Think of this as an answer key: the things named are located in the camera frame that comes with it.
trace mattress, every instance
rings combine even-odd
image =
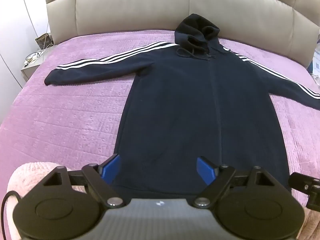
[[[51,162],[74,170],[88,163],[101,163],[113,154],[121,114],[134,76],[46,87],[44,78],[48,73],[57,65],[81,58],[102,58],[155,41],[174,42],[174,32],[97,34],[59,44],[19,93],[0,126],[1,195],[6,192],[11,174],[24,163]],[[235,41],[221,39],[220,42],[226,48],[318,91],[300,64]],[[270,96],[284,135],[290,172],[320,177],[320,111],[287,98]],[[302,205],[306,204],[307,197],[302,193],[293,191],[293,196]],[[300,239],[313,239],[319,230],[316,223],[319,213],[306,210],[306,214]]]

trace dark jacket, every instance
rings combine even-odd
[[[175,43],[155,42],[60,65],[45,84],[136,73],[122,114],[113,187],[124,198],[192,197],[206,184],[196,159],[240,170],[258,165],[288,187],[284,140],[269,93],[320,109],[320,95],[220,45],[219,28],[192,14]]]

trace striped sleeve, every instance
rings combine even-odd
[[[270,94],[290,98],[305,106],[320,110],[320,94],[250,58],[236,54],[254,67]]]
[[[45,78],[45,85],[69,85],[96,82],[129,75],[150,66],[155,60],[155,52],[176,46],[166,41],[131,49],[102,59],[81,59],[57,66]]]

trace white wall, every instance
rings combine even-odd
[[[35,38],[44,34],[47,26],[45,0],[0,0],[0,55],[15,77],[8,76],[11,73],[1,59],[0,124],[17,88],[21,90],[26,83],[21,73],[25,58],[39,49]]]

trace headboard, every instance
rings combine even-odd
[[[197,13],[220,37],[287,56],[305,67],[319,34],[320,0],[46,0],[56,44],[118,31],[175,30]]]

